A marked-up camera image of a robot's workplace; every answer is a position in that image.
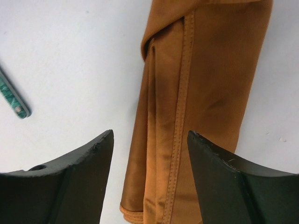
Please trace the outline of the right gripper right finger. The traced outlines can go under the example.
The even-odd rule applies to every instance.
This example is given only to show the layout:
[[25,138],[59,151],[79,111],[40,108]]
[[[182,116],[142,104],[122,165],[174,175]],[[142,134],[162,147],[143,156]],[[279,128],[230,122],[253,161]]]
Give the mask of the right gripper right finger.
[[187,144],[203,223],[298,223],[297,174],[248,161],[194,131]]

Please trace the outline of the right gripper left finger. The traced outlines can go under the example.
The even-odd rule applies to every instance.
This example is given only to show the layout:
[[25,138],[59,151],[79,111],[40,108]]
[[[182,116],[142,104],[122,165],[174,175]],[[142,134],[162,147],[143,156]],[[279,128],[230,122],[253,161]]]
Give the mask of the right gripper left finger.
[[3,224],[98,224],[114,149],[107,130],[47,163],[0,175]]

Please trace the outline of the orange cloth napkin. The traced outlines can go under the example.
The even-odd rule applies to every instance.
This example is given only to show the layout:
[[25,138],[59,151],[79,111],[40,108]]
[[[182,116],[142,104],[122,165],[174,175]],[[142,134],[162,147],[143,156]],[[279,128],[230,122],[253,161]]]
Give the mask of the orange cloth napkin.
[[155,0],[120,210],[132,224],[200,224],[194,130],[234,152],[271,0]]

